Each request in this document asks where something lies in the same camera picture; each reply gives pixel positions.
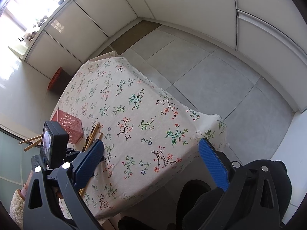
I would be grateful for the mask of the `left hand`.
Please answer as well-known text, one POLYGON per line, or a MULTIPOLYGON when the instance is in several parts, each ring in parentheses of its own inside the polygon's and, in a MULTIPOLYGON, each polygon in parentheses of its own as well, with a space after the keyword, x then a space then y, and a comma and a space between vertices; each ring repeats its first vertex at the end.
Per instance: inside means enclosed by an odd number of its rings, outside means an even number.
MULTIPOLYGON (((30 181, 31 181, 31 178, 32 178, 32 174, 33 174, 33 171, 30 172, 29 176, 28 176, 28 179, 26 181, 26 183, 24 184, 23 188, 18 192, 19 195, 21 196, 21 198, 25 201, 26 200, 26 194, 27 194, 27 191, 28 191, 28 188, 29 188, 29 185, 30 185, 30 181)), ((54 188, 54 191, 55 191, 55 194, 57 196, 57 198, 59 199, 62 199, 63 196, 62 196, 62 193, 60 191, 59 188, 55 187, 54 188)))

